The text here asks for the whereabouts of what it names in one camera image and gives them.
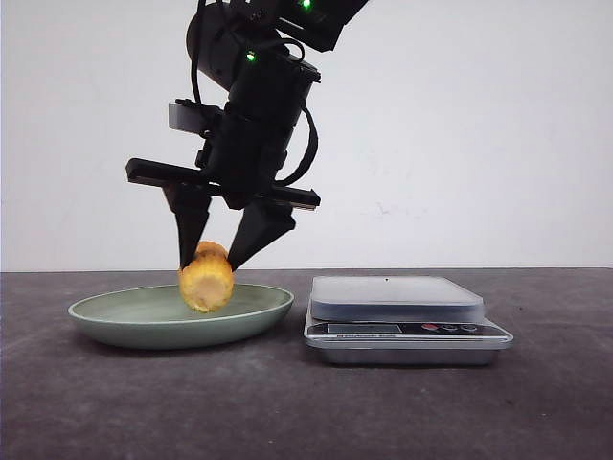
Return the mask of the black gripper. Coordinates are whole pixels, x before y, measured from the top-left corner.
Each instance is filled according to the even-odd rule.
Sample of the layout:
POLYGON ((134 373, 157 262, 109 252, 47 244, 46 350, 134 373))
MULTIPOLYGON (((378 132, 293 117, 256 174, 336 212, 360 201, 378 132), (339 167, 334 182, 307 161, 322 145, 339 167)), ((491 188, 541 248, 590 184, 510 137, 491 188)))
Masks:
POLYGON ((194 168, 139 158, 127 162, 130 182, 163 188, 175 215, 181 266, 194 258, 212 196, 223 197, 232 209, 245 208, 228 255, 233 270, 295 228, 292 206, 319 206, 314 191, 292 186, 312 164, 318 149, 316 127, 309 129, 298 168, 284 179, 277 176, 299 117, 309 114, 309 90, 319 79, 315 67, 293 56, 245 60, 227 81, 222 116, 201 136, 204 145, 194 168))

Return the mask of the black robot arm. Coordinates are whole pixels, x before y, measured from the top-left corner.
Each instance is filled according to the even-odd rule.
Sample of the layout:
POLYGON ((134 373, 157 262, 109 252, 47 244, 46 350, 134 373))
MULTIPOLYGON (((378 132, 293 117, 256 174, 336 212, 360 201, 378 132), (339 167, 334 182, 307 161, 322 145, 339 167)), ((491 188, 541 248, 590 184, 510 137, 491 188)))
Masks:
POLYGON ((194 259, 214 197, 242 213, 228 254, 232 268, 291 231, 294 209, 320 204, 315 192, 296 187, 317 153, 316 130, 296 170, 286 177, 279 170, 294 127, 309 116, 310 88, 321 78, 306 61, 306 48, 332 50, 361 8, 359 1, 198 4, 186 35, 191 76, 216 82, 227 91, 227 102, 209 105, 194 95, 170 103, 170 128, 203 140, 193 168, 139 158, 125 167, 130 182, 164 192, 182 266, 194 259))

